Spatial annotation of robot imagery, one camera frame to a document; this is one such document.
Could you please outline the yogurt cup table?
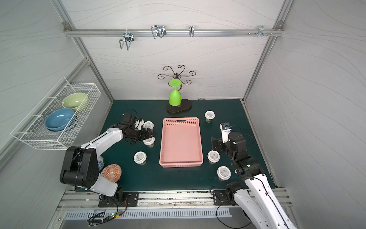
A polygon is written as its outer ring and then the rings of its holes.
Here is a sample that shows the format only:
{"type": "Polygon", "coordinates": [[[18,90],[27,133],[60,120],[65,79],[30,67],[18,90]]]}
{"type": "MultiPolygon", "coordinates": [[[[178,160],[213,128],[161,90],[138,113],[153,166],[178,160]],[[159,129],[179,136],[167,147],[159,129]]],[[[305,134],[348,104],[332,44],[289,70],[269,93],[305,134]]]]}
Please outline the yogurt cup table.
{"type": "Polygon", "coordinates": [[[151,122],[151,121],[145,121],[144,124],[143,124],[143,127],[145,129],[150,129],[151,131],[153,131],[154,123],[151,122]]]}
{"type": "Polygon", "coordinates": [[[133,160],[136,164],[143,166],[146,164],[147,154],[143,151],[139,151],[135,153],[133,160]]]}
{"type": "Polygon", "coordinates": [[[220,166],[217,169],[217,176],[220,181],[227,181],[231,178],[231,171],[226,166],[220,166]]]}

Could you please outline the green yogurt cup white lid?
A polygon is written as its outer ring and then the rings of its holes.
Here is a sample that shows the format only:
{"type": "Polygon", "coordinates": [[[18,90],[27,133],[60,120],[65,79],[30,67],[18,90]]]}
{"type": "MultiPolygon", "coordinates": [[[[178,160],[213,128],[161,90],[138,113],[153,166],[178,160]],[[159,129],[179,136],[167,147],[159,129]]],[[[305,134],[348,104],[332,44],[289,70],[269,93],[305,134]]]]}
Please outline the green yogurt cup white lid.
{"type": "Polygon", "coordinates": [[[215,118],[215,113],[211,110],[206,111],[205,113],[205,119],[207,123],[211,123],[212,120],[215,118]]]}

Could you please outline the pink plastic basket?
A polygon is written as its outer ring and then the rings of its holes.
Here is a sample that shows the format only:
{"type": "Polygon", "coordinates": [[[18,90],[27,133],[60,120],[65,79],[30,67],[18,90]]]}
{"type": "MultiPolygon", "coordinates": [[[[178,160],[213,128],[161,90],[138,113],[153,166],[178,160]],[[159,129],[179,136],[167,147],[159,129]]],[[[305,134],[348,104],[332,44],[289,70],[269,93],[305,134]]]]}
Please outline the pink plastic basket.
{"type": "Polygon", "coordinates": [[[159,164],[163,168],[186,168],[199,167],[203,162],[199,118],[165,118],[159,164]]]}

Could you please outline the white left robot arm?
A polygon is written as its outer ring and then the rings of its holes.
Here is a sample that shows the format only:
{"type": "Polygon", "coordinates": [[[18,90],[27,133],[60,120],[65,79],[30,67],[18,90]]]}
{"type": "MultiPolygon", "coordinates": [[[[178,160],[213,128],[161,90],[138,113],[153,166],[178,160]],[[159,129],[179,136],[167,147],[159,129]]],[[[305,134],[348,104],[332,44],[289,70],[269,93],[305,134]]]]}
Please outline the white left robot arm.
{"type": "Polygon", "coordinates": [[[112,197],[118,190],[118,184],[100,174],[98,157],[123,139],[143,141],[152,137],[154,134],[150,128],[136,128],[130,124],[113,125],[92,141],[66,150],[60,182],[112,197]]]}

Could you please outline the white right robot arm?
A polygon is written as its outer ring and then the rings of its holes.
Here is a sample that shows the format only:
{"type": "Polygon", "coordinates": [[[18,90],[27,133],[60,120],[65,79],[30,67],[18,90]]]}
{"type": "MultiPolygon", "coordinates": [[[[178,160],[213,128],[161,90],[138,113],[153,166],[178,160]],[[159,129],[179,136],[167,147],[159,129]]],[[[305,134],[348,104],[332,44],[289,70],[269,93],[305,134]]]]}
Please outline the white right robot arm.
{"type": "Polygon", "coordinates": [[[295,229],[273,193],[265,172],[255,157],[249,155],[246,139],[239,132],[222,131],[222,138],[211,138],[212,150],[226,153],[236,174],[245,182],[247,189],[237,182],[226,186],[226,198],[230,204],[242,208],[249,217],[249,225],[257,229],[295,229]]]}

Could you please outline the blue white patterned bowl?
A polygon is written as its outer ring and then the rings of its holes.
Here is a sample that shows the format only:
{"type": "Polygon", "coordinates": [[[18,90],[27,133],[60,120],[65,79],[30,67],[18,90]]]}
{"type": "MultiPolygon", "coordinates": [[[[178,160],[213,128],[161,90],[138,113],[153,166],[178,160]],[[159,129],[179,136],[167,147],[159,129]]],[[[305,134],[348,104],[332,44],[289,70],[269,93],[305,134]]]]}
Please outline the blue white patterned bowl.
{"type": "Polygon", "coordinates": [[[97,163],[98,163],[98,170],[99,172],[101,172],[104,167],[104,158],[102,156],[99,156],[97,158],[97,163]]]}

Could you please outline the dark oval stand base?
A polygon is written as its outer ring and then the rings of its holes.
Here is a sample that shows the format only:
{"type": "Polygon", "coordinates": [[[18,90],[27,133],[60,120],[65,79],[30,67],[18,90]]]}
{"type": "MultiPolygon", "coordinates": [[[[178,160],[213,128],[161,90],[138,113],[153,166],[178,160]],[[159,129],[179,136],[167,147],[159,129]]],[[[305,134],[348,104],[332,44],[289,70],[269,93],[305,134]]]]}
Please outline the dark oval stand base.
{"type": "Polygon", "coordinates": [[[167,105],[166,109],[170,114],[177,114],[187,111],[192,108],[192,102],[188,99],[182,99],[181,104],[178,106],[167,105]]]}

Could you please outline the light green bowl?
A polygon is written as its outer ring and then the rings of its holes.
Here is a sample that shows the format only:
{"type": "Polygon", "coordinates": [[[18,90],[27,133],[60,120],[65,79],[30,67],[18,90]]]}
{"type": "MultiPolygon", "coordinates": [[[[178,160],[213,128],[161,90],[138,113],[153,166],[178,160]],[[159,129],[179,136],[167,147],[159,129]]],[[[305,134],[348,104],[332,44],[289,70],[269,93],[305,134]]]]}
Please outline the light green bowl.
{"type": "Polygon", "coordinates": [[[89,97],[86,93],[73,93],[63,99],[62,106],[74,112],[81,112],[89,106],[89,97]]]}

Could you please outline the bronze scroll stand rod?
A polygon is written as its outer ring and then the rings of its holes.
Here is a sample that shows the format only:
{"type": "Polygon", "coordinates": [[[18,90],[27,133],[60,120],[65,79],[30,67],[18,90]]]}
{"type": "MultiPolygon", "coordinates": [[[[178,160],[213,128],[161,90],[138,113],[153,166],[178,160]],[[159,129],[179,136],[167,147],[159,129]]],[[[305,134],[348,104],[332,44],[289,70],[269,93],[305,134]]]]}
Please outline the bronze scroll stand rod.
{"type": "Polygon", "coordinates": [[[168,78],[169,79],[168,86],[171,89],[171,91],[173,91],[174,86],[170,84],[170,81],[171,80],[178,80],[180,83],[179,83],[179,86],[177,88],[177,91],[180,94],[182,94],[181,90],[182,90],[183,86],[191,85],[192,80],[190,79],[190,77],[196,76],[195,71],[189,71],[189,72],[185,73],[185,70],[186,70],[185,65],[178,65],[177,66],[177,71],[174,70],[171,66],[164,66],[163,71],[164,72],[171,71],[171,73],[169,73],[169,74],[168,73],[161,73],[157,76],[157,78],[161,81],[168,78]]]}

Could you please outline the double metal hook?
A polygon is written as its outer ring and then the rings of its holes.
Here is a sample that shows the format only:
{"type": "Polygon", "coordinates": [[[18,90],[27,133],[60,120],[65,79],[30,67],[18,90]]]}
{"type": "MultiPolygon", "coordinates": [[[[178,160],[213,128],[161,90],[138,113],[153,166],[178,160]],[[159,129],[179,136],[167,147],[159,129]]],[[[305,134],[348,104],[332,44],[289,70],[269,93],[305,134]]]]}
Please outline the double metal hook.
{"type": "Polygon", "coordinates": [[[126,49],[129,50],[133,41],[134,35],[126,30],[123,34],[123,38],[119,40],[120,49],[122,50],[123,47],[126,47],[126,49]]]}
{"type": "Polygon", "coordinates": [[[162,25],[153,25],[151,27],[153,38],[156,40],[157,37],[163,38],[166,35],[166,29],[162,25]]]}

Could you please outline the double metal hook middle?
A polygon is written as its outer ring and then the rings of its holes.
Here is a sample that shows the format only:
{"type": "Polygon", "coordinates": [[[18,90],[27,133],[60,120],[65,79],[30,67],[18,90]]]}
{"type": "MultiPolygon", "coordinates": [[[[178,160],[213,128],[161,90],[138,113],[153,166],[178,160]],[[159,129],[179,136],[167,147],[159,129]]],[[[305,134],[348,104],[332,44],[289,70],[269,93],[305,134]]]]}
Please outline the double metal hook middle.
{"type": "Polygon", "coordinates": [[[157,37],[163,38],[166,35],[166,29],[162,25],[153,25],[151,27],[153,38],[156,40],[157,37]]]}

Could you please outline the single metal hook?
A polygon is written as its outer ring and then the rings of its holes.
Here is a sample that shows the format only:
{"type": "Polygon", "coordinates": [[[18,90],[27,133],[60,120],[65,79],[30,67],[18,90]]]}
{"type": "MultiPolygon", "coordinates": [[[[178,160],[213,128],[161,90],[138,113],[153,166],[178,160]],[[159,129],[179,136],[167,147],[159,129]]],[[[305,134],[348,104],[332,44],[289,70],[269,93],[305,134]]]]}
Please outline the single metal hook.
{"type": "Polygon", "coordinates": [[[189,36],[194,37],[194,26],[189,26],[189,36]]]}

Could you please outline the metal hook right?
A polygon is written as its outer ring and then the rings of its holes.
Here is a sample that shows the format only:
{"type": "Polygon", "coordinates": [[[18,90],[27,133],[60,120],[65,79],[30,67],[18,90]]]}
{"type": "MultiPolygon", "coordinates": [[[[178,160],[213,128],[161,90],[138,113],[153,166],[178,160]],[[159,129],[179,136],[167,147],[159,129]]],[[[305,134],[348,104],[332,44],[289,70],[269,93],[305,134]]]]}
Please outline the metal hook right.
{"type": "Polygon", "coordinates": [[[266,32],[264,26],[260,26],[256,32],[254,33],[249,32],[248,35],[256,37],[268,37],[272,36],[273,34],[271,32],[266,32]]]}

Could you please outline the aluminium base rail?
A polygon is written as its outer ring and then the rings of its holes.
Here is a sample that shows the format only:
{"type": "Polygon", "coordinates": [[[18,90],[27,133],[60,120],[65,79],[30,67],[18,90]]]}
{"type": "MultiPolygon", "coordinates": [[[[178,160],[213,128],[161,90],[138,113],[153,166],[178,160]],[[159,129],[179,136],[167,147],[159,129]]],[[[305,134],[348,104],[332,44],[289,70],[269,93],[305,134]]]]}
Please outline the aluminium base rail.
{"type": "MultiPolygon", "coordinates": [[[[161,190],[124,192],[128,209],[142,208],[209,208],[226,202],[225,190],[211,188],[203,190],[161,190]]],[[[57,210],[123,210],[125,204],[119,207],[110,198],[100,204],[99,194],[93,192],[64,192],[57,210]]]]}

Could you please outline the aluminium top rail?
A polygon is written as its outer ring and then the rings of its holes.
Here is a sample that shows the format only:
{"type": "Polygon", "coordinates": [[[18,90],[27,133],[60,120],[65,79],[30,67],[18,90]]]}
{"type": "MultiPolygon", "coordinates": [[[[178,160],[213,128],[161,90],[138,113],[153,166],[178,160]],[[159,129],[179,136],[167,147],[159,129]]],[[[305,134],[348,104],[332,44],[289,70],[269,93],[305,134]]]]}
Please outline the aluminium top rail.
{"type": "MultiPolygon", "coordinates": [[[[249,36],[248,33],[254,33],[258,28],[254,29],[194,29],[194,37],[256,37],[249,36]]],[[[150,29],[129,29],[134,38],[153,37],[150,29]]],[[[285,31],[276,29],[265,29],[266,32],[271,32],[272,36],[282,36],[285,31]]],[[[118,29],[75,29],[65,31],[67,37],[122,37],[126,30],[118,29]]],[[[166,29],[165,37],[190,37],[189,28],[184,29],[166,29]]]]}

